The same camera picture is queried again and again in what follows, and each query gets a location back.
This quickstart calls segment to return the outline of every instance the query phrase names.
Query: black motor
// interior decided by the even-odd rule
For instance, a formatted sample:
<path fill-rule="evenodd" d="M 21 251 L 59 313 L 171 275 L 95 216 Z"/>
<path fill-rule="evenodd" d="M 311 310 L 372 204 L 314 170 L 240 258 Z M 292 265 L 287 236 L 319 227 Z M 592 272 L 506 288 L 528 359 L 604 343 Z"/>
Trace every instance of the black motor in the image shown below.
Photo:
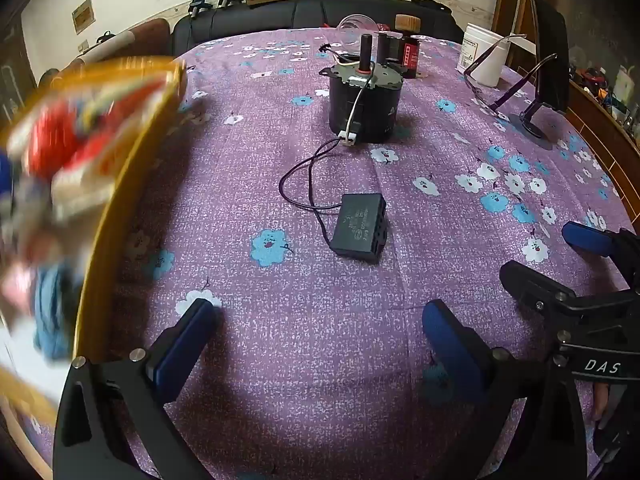
<path fill-rule="evenodd" d="M 331 78 L 329 126 L 337 136 L 344 132 L 345 138 L 355 134 L 356 142 L 380 143 L 388 140 L 393 132 L 402 76 L 386 64 L 386 55 L 381 52 L 381 48 L 388 51 L 385 38 L 378 43 L 378 63 L 371 62 L 371 35 L 363 34 L 359 61 L 348 62 L 342 58 L 345 62 L 339 60 L 338 64 L 320 71 L 320 75 Z"/>

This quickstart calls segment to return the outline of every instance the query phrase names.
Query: white connector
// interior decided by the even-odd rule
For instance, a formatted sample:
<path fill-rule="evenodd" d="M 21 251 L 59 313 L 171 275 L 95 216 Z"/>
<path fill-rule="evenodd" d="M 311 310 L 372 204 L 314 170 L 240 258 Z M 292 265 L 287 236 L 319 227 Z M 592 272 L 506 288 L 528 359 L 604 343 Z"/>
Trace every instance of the white connector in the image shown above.
<path fill-rule="evenodd" d="M 356 134 L 349 132 L 349 139 L 347 140 L 347 132 L 345 130 L 338 134 L 338 138 L 342 139 L 344 146 L 353 146 L 356 143 Z"/>

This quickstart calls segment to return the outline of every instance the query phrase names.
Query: label on white container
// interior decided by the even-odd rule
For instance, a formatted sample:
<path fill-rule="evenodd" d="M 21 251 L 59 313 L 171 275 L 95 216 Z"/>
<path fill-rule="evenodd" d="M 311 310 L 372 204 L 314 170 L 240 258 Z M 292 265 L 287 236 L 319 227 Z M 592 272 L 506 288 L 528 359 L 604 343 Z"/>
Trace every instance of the label on white container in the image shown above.
<path fill-rule="evenodd" d="M 464 38 L 462 40 L 462 49 L 460 51 L 459 65 L 467 69 L 476 58 L 476 52 L 478 51 L 478 44 L 475 41 Z"/>

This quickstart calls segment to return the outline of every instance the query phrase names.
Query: eyeglasses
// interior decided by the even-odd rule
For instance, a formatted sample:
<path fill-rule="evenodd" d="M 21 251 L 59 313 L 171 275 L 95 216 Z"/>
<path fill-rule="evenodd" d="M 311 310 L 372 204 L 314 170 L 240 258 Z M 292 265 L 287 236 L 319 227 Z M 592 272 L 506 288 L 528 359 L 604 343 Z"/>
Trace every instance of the eyeglasses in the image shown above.
<path fill-rule="evenodd" d="M 472 92 L 476 96 L 476 99 L 478 99 L 485 106 L 486 110 L 488 110 L 488 112 L 493 117 L 498 116 L 498 113 L 496 110 L 500 106 L 505 104 L 505 102 L 507 102 L 508 99 L 513 97 L 513 95 L 524 86 L 524 83 L 526 83 L 531 78 L 531 76 L 533 76 L 538 71 L 538 69 L 541 66 L 543 66 L 547 61 L 550 61 L 558 57 L 558 54 L 550 54 L 549 56 L 546 56 L 545 59 L 540 60 L 540 62 L 535 67 L 533 67 L 533 69 L 527 72 L 527 75 L 525 75 L 520 81 L 518 81 L 515 85 L 509 88 L 502 97 L 500 97 L 498 100 L 496 100 L 492 104 L 487 103 L 484 100 L 484 97 L 482 96 L 482 89 L 480 88 L 478 81 L 476 81 L 475 79 L 473 79 L 473 77 L 471 77 L 471 73 L 476 68 L 478 68 L 478 66 L 485 59 L 487 59 L 491 55 L 491 53 L 495 50 L 495 48 L 500 44 L 501 41 L 508 40 L 509 38 L 526 38 L 526 37 L 527 37 L 526 34 L 510 34 L 508 36 L 505 36 L 504 38 L 500 38 L 500 40 L 496 41 L 494 44 L 492 44 L 492 46 L 490 46 L 480 56 L 478 56 L 478 58 L 471 65 L 466 67 L 465 71 L 463 72 L 466 85 L 469 88 L 471 88 Z"/>

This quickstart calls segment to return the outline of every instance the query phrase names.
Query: blue yarn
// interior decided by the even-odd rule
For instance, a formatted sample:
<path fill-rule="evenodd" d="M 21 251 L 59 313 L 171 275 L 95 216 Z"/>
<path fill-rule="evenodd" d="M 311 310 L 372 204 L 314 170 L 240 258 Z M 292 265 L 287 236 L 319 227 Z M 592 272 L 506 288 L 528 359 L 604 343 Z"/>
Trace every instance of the blue yarn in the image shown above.
<path fill-rule="evenodd" d="M 47 359 L 71 356 L 81 289 L 65 263 L 38 268 L 32 305 L 36 320 L 33 345 Z"/>

